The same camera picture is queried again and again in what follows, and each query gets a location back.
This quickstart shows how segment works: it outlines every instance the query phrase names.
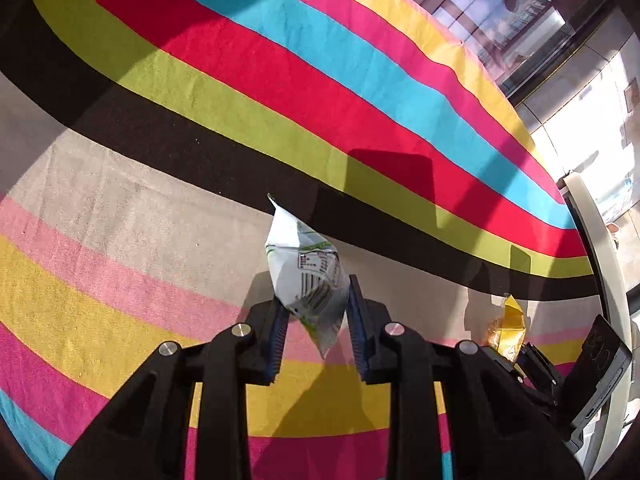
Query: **yellow stripe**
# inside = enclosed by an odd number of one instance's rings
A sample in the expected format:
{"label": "yellow stripe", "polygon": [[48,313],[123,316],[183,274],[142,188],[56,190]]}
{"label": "yellow stripe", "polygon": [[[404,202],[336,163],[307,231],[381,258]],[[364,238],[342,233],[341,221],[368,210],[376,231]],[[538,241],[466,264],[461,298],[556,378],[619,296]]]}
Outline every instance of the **yellow stripe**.
{"label": "yellow stripe", "polygon": [[450,66],[464,88],[543,166],[542,156],[517,113],[472,56],[455,38],[446,38],[425,10],[409,0],[355,0],[387,20],[436,63]]}
{"label": "yellow stripe", "polygon": [[436,408],[438,409],[438,415],[447,413],[447,409],[444,405],[444,394],[442,393],[442,383],[436,381],[433,383],[433,389],[436,390]]}
{"label": "yellow stripe", "polygon": [[573,363],[582,351],[584,339],[571,339],[549,345],[536,345],[538,349],[555,365]]}
{"label": "yellow stripe", "polygon": [[518,268],[511,262],[514,244],[422,199],[295,122],[156,49],[95,0],[33,1],[53,31],[81,59],[169,110],[483,260],[553,278],[591,274],[586,256],[554,258],[516,246],[530,257],[530,268]]}
{"label": "yellow stripe", "polygon": [[[199,343],[75,290],[3,236],[0,320],[55,369],[109,398],[162,341]],[[388,386],[365,386],[351,366],[284,360],[275,384],[249,386],[246,397],[254,436],[324,436],[388,426]],[[199,390],[194,405],[200,405]],[[197,420],[194,410],[191,425]]]}

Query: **black stripe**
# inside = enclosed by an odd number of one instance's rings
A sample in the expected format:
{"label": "black stripe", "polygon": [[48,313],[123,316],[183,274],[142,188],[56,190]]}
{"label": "black stripe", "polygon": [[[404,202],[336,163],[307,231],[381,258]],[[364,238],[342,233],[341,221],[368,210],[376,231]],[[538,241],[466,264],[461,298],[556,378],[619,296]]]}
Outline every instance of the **black stripe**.
{"label": "black stripe", "polygon": [[[50,30],[33,2],[0,38],[0,70],[65,126],[129,158],[254,209],[278,202],[319,232],[481,292],[523,300],[596,294],[593,276],[551,279],[470,256],[372,206],[115,84]],[[520,254],[520,268],[526,268]],[[425,301],[429,292],[425,291]]]}

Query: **yellow chip bag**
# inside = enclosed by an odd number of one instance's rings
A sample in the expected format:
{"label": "yellow chip bag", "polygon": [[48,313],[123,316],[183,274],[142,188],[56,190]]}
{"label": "yellow chip bag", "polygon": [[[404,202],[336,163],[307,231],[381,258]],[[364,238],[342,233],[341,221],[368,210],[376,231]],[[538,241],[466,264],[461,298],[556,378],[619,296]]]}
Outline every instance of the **yellow chip bag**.
{"label": "yellow chip bag", "polygon": [[489,323],[484,343],[514,363],[524,343],[526,333],[524,314],[511,294],[505,296],[502,309],[502,316]]}

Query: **snack bag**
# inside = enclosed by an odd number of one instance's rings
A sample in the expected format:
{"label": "snack bag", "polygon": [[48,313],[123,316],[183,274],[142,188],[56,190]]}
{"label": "snack bag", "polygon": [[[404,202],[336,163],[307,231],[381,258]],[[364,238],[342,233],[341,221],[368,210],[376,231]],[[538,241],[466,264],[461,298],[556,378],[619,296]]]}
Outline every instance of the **snack bag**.
{"label": "snack bag", "polygon": [[485,343],[512,363],[516,362],[526,332],[524,314],[511,294],[502,301],[502,317],[487,327]]}
{"label": "snack bag", "polygon": [[264,245],[276,297],[305,326],[322,358],[335,343],[349,299],[349,279],[334,245],[276,208]]}

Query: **colorful striped carpet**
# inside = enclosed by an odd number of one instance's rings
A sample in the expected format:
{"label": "colorful striped carpet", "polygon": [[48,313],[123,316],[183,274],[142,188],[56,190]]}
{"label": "colorful striped carpet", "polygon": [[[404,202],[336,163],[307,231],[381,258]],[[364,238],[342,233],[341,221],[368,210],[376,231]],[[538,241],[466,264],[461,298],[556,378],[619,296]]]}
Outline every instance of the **colorful striped carpet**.
{"label": "colorful striped carpet", "polygon": [[[48,478],[160,342],[271,297],[267,193],[436,342],[509,292],[568,370],[600,311],[523,124],[411,1],[27,0],[0,36],[0,413]],[[255,478],[383,477],[388,401],[347,333],[323,363],[293,323],[247,392]]]}

